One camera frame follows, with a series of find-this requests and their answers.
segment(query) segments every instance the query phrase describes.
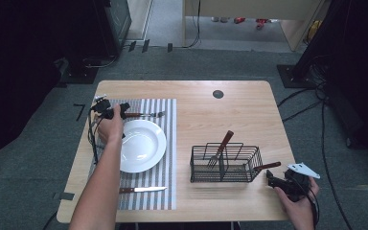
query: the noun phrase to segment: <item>fork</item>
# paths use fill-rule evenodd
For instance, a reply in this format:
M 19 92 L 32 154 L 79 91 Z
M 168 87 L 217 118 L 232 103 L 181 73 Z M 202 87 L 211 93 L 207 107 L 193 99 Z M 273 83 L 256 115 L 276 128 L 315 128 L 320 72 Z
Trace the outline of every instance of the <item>fork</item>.
M 163 117 L 166 112 L 162 111 L 162 112 L 156 112 L 156 113 L 125 113 L 126 116 L 128 118 L 131 117 L 153 117 L 153 118 L 159 118 L 159 117 Z
M 231 130 L 228 130 L 228 132 L 225 135 L 225 138 L 223 138 L 222 143 L 220 143 L 217 153 L 213 155 L 211 159 L 209 160 L 207 168 L 213 169 L 215 167 L 215 165 L 218 162 L 219 156 L 222 154 L 223 150 L 225 149 L 226 145 L 228 144 L 229 140 L 231 140 L 233 135 L 234 135 L 234 132 Z

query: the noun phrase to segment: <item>wooden handle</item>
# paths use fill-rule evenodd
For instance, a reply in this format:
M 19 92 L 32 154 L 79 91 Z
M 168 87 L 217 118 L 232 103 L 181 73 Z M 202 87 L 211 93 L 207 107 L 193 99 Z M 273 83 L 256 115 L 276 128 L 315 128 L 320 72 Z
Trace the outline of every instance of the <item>wooden handle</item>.
M 120 194 L 128 194 L 128 193 L 133 193 L 133 192 L 134 192 L 134 188 L 120 188 L 119 189 Z
M 140 117 L 143 114 L 142 113 L 125 113 L 125 115 L 127 118 L 129 118 L 129 117 Z
M 278 166 L 281 166 L 281 165 L 282 165 L 282 163 L 280 161 L 277 161 L 277 162 L 274 162 L 274 163 L 270 163 L 270 164 L 255 167 L 253 169 L 254 170 L 265 170 L 265 169 L 269 169 L 269 168 L 278 167 Z
M 217 151 L 217 155 L 223 152 L 223 150 L 225 149 L 226 145 L 229 143 L 229 140 L 231 140 L 233 135 L 234 135 L 234 132 L 231 130 L 228 130 L 228 132 L 226 132 L 225 138 L 223 138 L 223 141 L 220 143 L 219 149 Z

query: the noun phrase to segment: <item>white plate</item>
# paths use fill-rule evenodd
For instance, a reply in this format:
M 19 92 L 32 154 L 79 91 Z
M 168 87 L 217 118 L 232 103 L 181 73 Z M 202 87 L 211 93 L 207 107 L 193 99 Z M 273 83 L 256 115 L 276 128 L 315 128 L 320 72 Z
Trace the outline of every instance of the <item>white plate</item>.
M 157 124 L 145 120 L 125 123 L 121 171 L 139 173 L 155 166 L 166 151 L 166 135 Z

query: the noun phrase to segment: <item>forearm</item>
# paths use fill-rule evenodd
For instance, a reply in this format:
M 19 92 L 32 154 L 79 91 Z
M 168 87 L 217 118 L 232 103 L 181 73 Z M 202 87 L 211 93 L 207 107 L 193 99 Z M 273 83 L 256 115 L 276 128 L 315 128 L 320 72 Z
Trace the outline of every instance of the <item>forearm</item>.
M 83 190 L 70 229 L 114 229 L 120 184 L 122 138 L 106 145 Z

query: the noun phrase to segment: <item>butter knife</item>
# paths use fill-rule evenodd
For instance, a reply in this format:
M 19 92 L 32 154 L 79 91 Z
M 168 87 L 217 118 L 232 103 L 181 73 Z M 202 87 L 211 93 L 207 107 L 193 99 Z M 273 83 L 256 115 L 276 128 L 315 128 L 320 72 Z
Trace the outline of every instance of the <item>butter knife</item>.
M 142 192 L 157 192 L 166 190 L 167 187 L 143 187 L 143 188 L 120 188 L 120 194 L 128 194 L 128 193 L 142 193 Z

